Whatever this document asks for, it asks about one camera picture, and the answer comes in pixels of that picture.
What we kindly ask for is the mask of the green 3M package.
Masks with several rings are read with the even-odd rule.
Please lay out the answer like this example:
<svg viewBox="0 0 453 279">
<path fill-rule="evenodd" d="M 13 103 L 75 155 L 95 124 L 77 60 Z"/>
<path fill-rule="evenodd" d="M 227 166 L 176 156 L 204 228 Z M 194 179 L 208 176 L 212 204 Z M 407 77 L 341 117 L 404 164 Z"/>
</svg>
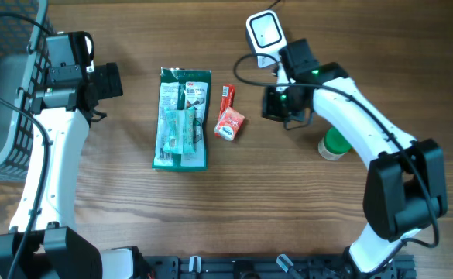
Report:
<svg viewBox="0 0 453 279">
<path fill-rule="evenodd" d="M 208 168 L 207 133 L 204 131 L 208 119 L 211 93 L 211 72 L 162 68 L 157 115 L 155 153 L 152 167 L 169 171 L 204 171 Z M 165 111 L 195 111 L 194 154 L 172 154 L 163 150 L 165 137 L 170 131 Z"/>
</svg>

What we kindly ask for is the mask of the green lidded jar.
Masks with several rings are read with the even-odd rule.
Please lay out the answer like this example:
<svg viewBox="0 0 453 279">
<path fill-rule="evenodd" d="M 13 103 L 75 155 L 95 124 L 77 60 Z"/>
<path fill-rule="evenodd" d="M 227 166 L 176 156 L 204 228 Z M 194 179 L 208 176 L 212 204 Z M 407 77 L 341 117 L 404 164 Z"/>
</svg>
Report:
<svg viewBox="0 0 453 279">
<path fill-rule="evenodd" d="M 335 127 L 331 127 L 320 140 L 317 148 L 324 159 L 335 161 L 349 152 L 352 146 Z"/>
</svg>

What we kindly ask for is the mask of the teal snack packet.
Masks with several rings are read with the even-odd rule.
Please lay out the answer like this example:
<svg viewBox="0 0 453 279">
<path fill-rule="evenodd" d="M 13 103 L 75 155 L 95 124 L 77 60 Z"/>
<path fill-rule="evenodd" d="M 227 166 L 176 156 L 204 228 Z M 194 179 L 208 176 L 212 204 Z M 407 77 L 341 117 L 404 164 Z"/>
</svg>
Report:
<svg viewBox="0 0 453 279">
<path fill-rule="evenodd" d="M 184 110 L 167 109 L 165 116 L 170 131 L 165 137 L 163 150 L 172 154 L 194 154 L 195 111 L 192 108 Z"/>
</svg>

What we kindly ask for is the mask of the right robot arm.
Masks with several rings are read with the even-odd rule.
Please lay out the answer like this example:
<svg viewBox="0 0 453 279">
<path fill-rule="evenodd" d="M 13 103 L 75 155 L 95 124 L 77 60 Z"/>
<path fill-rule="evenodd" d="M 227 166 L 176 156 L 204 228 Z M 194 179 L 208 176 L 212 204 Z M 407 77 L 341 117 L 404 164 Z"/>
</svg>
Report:
<svg viewBox="0 0 453 279">
<path fill-rule="evenodd" d="M 261 53 L 274 66 L 274 84 L 264 84 L 263 117 L 300 126 L 314 114 L 331 123 L 365 164 L 362 202 L 367 224 L 336 263 L 309 263 L 307 272 L 340 278 L 405 277 L 395 256 L 409 243 L 439 244 L 438 220 L 448 211 L 444 154 L 433 139 L 419 141 L 397 128 L 359 91 L 348 72 L 321 65 L 306 40 L 288 43 L 278 57 Z"/>
</svg>

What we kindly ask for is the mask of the orange jar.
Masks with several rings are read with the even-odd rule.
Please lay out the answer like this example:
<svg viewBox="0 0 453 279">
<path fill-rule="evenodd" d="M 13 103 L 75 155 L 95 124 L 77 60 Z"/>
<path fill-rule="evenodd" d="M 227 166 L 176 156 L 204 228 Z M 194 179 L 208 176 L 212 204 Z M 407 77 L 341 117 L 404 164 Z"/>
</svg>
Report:
<svg viewBox="0 0 453 279">
<path fill-rule="evenodd" d="M 223 111 L 214 128 L 214 132 L 221 138 L 232 141 L 238 133 L 240 127 L 245 120 L 245 116 L 234 110 L 232 107 L 227 107 Z"/>
</svg>

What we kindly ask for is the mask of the red stick sachet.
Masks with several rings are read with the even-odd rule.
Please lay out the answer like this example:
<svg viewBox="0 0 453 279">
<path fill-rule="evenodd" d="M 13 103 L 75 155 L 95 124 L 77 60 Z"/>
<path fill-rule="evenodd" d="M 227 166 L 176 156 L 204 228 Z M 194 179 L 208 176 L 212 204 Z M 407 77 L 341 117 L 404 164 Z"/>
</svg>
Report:
<svg viewBox="0 0 453 279">
<path fill-rule="evenodd" d="M 222 89 L 221 108 L 218 119 L 227 107 L 232 107 L 235 97 L 235 86 L 233 84 L 225 84 Z"/>
</svg>

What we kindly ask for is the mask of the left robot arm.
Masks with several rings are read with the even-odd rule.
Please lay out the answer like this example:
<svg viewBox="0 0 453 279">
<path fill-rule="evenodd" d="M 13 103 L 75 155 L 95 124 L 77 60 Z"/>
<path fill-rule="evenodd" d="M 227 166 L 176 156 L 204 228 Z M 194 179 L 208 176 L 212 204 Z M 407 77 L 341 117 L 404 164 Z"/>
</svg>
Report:
<svg viewBox="0 0 453 279">
<path fill-rule="evenodd" d="M 81 151 L 99 100 L 122 95 L 118 66 L 94 66 L 87 32 L 46 39 L 50 67 L 30 101 L 32 153 L 9 232 L 0 235 L 3 278 L 134 278 L 132 248 L 99 250 L 76 229 L 74 200 Z"/>
</svg>

